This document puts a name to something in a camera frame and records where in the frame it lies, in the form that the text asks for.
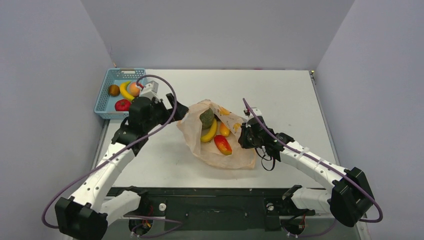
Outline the red yellow mango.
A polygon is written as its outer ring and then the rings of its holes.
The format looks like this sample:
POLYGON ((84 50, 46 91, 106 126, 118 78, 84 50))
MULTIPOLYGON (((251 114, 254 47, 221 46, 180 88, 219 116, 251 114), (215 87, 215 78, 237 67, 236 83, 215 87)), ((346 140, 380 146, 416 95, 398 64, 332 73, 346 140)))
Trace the red yellow mango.
POLYGON ((223 155, 231 155, 233 153, 233 150, 231 148, 231 145, 227 141, 226 137, 223 135, 216 135, 213 138, 213 141, 215 143, 215 146, 217 149, 223 154, 223 155))

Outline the translucent orange plastic bag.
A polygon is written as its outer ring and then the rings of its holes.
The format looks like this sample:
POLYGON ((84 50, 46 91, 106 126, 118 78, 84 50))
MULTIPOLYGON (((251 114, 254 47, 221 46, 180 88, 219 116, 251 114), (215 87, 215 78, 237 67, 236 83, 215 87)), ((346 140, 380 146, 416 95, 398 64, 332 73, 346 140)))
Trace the translucent orange plastic bag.
POLYGON ((183 119, 177 122, 177 127, 182 132, 191 153, 204 163, 221 169, 253 169, 257 158, 255 150, 243 149, 238 143, 241 124, 244 122, 246 120, 241 116, 205 99, 191 105, 183 119), (202 129, 201 114, 206 111, 213 111, 218 128, 223 123, 229 129, 229 136, 226 139, 232 150, 230 155, 223 154, 213 140, 201 142, 201 137, 209 131, 207 128, 202 129))

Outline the red tomato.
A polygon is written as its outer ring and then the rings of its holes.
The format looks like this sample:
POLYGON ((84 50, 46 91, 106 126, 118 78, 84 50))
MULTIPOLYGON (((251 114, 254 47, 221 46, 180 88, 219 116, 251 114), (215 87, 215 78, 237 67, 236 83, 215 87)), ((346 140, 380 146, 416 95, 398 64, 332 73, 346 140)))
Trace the red tomato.
POLYGON ((130 106, 131 101, 129 101, 128 99, 121 99, 115 103, 114 109, 118 112, 127 112, 129 111, 130 106))

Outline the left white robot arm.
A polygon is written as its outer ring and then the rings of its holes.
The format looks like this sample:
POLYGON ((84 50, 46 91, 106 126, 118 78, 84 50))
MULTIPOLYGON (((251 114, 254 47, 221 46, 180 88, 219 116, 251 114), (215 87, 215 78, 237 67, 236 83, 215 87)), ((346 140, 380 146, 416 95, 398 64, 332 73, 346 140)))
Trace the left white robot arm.
POLYGON ((62 234, 77 240, 100 240, 108 226, 127 213, 143 215, 149 210, 148 199, 130 188, 111 200, 105 201, 105 197, 149 137, 167 124, 182 120, 189 111, 173 94, 166 97, 173 105, 170 109, 154 96, 133 100, 103 159, 70 197, 60 197, 56 202, 54 210, 62 234))

